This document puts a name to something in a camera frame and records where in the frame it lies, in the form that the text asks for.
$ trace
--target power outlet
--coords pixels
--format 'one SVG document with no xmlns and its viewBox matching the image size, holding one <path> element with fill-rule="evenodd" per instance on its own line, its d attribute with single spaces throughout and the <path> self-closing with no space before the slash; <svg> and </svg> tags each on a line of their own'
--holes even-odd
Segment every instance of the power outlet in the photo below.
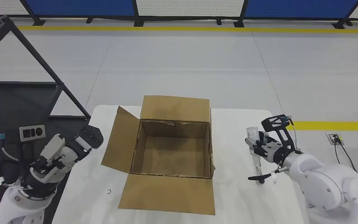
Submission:
<svg viewBox="0 0 358 224">
<path fill-rule="evenodd" d="M 341 137 L 339 134 L 337 134 L 337 133 L 326 133 L 326 136 L 327 136 L 328 141 L 330 142 L 330 144 L 335 144 L 335 135 L 338 135 L 338 138 L 340 138 L 341 143 L 342 143 L 342 145 L 344 146 L 345 143 L 343 142 L 342 137 Z"/>
</svg>

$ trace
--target blue wall panel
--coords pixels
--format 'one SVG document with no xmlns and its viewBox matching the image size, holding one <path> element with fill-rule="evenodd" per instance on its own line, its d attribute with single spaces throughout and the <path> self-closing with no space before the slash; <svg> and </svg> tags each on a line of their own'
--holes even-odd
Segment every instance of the blue wall panel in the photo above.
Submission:
<svg viewBox="0 0 358 224">
<path fill-rule="evenodd" d="M 51 16 L 134 16 L 131 0 L 27 0 L 34 14 Z"/>
<path fill-rule="evenodd" d="M 344 18 L 357 0 L 249 0 L 246 17 Z"/>
</svg>

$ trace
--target white table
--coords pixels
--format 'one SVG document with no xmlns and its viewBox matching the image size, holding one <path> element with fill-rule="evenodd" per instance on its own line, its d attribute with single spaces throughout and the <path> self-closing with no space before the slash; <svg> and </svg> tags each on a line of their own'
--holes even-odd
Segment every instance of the white table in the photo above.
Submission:
<svg viewBox="0 0 358 224">
<path fill-rule="evenodd" d="M 139 117 L 140 106 L 124 106 Z M 242 223 L 303 224 L 291 180 L 278 175 L 276 185 L 247 180 L 255 174 L 245 144 L 246 128 L 271 116 L 267 110 L 212 109 L 215 216 L 177 212 L 118 209 L 127 174 L 101 165 L 117 106 L 95 108 L 90 125 L 100 128 L 103 145 L 72 169 L 53 224 L 62 223 Z M 268 173 L 277 166 L 262 162 Z"/>
</svg>

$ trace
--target box flap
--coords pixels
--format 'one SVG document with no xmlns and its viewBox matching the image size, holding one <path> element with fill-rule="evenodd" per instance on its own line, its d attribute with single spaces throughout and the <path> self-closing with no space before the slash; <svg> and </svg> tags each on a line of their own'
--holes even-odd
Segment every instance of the box flap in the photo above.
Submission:
<svg viewBox="0 0 358 224">
<path fill-rule="evenodd" d="M 213 182 L 130 174 L 118 208 L 215 214 Z"/>
<path fill-rule="evenodd" d="M 210 103 L 208 99 L 144 96 L 140 118 L 210 122 Z"/>
<path fill-rule="evenodd" d="M 129 173 L 139 119 L 118 107 L 102 165 Z"/>
</svg>

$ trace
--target white wall panel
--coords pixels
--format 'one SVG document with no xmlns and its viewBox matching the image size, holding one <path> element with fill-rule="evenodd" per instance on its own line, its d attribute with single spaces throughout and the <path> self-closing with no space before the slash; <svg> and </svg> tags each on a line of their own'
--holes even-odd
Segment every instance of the white wall panel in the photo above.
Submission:
<svg viewBox="0 0 358 224">
<path fill-rule="evenodd" d="M 358 8 L 354 10 L 354 12 L 351 14 L 349 18 L 358 18 Z"/>
<path fill-rule="evenodd" d="M 140 16 L 240 16 L 244 0 L 137 0 Z"/>
<path fill-rule="evenodd" d="M 0 0 L 0 15 L 28 15 L 19 0 Z"/>
</svg>

